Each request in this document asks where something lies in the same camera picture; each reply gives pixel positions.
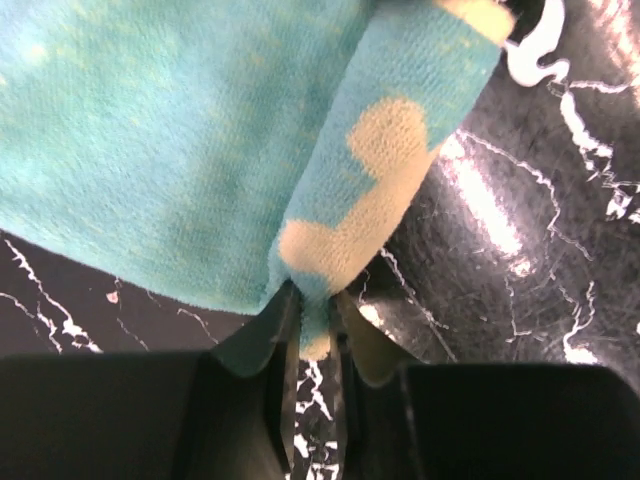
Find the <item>yellow and green towel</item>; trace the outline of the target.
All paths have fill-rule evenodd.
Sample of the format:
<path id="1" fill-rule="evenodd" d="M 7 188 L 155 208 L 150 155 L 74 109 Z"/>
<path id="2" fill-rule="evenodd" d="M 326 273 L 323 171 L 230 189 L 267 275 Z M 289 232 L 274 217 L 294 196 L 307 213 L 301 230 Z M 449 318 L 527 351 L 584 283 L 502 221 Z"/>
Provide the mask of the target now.
<path id="1" fill-rule="evenodd" d="M 5 1 L 1 227 L 200 308 L 328 301 L 487 84 L 496 1 Z"/>

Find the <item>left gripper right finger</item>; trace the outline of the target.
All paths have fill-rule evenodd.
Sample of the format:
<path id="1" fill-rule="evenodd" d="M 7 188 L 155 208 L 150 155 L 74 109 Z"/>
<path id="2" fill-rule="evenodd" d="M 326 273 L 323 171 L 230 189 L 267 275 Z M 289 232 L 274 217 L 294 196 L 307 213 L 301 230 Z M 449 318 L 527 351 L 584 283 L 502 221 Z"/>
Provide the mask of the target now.
<path id="1" fill-rule="evenodd" d="M 426 364 L 340 294 L 331 354 L 346 479 L 635 479 L 639 398 L 572 364 Z"/>

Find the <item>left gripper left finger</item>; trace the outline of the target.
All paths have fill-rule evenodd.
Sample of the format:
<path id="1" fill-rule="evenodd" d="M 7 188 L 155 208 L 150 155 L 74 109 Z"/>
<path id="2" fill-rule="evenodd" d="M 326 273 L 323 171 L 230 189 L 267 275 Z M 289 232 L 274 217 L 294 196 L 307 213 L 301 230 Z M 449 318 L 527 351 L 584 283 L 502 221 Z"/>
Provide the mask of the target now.
<path id="1" fill-rule="evenodd" d="M 286 284 L 209 350 L 1 362 L 5 479 L 282 479 L 300 295 Z"/>

